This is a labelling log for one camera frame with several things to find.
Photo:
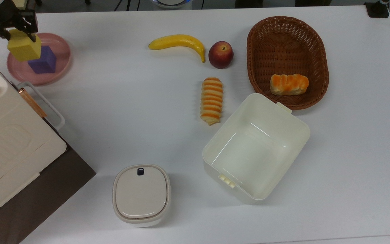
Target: apple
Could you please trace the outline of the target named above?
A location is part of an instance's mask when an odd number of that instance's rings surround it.
[[[233,57],[231,45],[224,41],[213,44],[209,51],[209,61],[215,68],[226,68]]]

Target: robotic arm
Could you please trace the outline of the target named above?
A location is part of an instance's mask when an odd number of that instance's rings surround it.
[[[36,13],[32,9],[20,10],[12,0],[0,0],[0,37],[10,40],[6,28],[16,28],[24,32],[33,42],[38,32]]]

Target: banana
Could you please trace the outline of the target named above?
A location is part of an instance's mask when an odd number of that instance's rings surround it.
[[[160,49],[169,48],[173,46],[190,47],[200,55],[201,62],[205,62],[204,45],[202,44],[202,42],[200,42],[200,40],[189,35],[178,34],[178,35],[160,37],[156,40],[153,40],[148,45],[148,48],[152,50],[160,50]]]

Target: yellow sponge block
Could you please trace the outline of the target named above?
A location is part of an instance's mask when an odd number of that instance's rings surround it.
[[[22,61],[36,60],[40,58],[40,50],[42,48],[42,41],[36,35],[36,42],[34,43],[25,33],[17,29],[10,30],[10,40],[7,48],[13,56]]]

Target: basket rim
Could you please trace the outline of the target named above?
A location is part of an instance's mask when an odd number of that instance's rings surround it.
[[[257,31],[257,28],[261,25],[264,25],[264,24],[272,22],[272,21],[277,21],[277,20],[291,20],[291,21],[299,23],[299,26],[301,28],[305,28],[314,34],[314,37],[317,40],[315,42],[315,44],[320,46],[320,51],[321,51],[321,55],[322,55],[321,66],[322,66],[322,76],[323,76],[323,83],[322,83],[321,92],[319,93],[318,96],[314,97],[314,99],[311,99],[309,102],[305,102],[302,104],[283,104],[291,110],[300,110],[300,109],[309,108],[309,107],[315,105],[316,103],[318,103],[325,95],[327,88],[328,88],[328,85],[329,85],[329,71],[328,71],[328,65],[327,65],[327,59],[326,59],[326,50],[325,50],[323,40],[321,39],[319,34],[311,26],[309,26],[307,23],[305,23],[304,21],[302,21],[300,19],[297,19],[294,17],[288,17],[288,16],[272,16],[272,17],[268,17],[268,18],[265,18],[263,20],[260,20],[258,23],[256,23],[251,28],[251,30],[248,34],[247,40],[246,40],[246,43],[247,43],[247,45],[246,45],[246,63],[247,63],[247,71],[248,71],[249,81],[251,82],[251,85],[253,86],[255,92],[266,96],[268,99],[270,99],[273,102],[278,102],[277,100],[274,99],[275,95],[272,95],[273,97],[269,97],[267,94],[265,94],[261,90],[261,88],[259,87],[259,85],[255,81],[254,68],[253,68],[253,65],[251,65],[252,60],[253,60],[253,53],[251,52],[251,48],[252,48],[251,43],[252,43],[252,38]]]

